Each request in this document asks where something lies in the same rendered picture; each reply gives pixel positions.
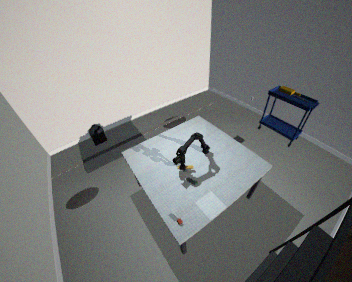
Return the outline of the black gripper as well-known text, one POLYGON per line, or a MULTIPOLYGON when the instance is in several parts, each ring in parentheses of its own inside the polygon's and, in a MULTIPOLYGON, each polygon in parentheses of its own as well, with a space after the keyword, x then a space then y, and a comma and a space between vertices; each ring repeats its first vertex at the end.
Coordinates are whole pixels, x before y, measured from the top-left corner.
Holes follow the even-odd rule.
POLYGON ((180 167, 180 171, 181 171, 181 170, 186 170, 185 159, 184 159, 184 160, 181 160, 181 161, 180 161, 180 164, 181 164, 181 165, 179 166, 179 167, 180 167))

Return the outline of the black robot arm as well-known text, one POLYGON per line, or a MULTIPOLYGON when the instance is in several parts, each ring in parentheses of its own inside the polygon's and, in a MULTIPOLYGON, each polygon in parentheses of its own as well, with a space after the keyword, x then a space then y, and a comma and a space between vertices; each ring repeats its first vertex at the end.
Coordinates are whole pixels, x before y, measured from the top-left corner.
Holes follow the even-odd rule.
POLYGON ((178 148, 178 150, 176 152, 177 156, 173 159, 173 162, 174 162, 175 165, 178 165, 178 163, 180 164, 180 161, 185 159, 185 154, 187 152, 187 148, 193 143, 194 140, 199 140, 200 141, 201 148, 203 148, 202 152, 204 154, 209 153, 210 147, 203 140, 203 135, 198 133, 198 132, 194 133, 193 135, 191 135, 191 137, 188 139, 188 141, 183 146, 178 148))

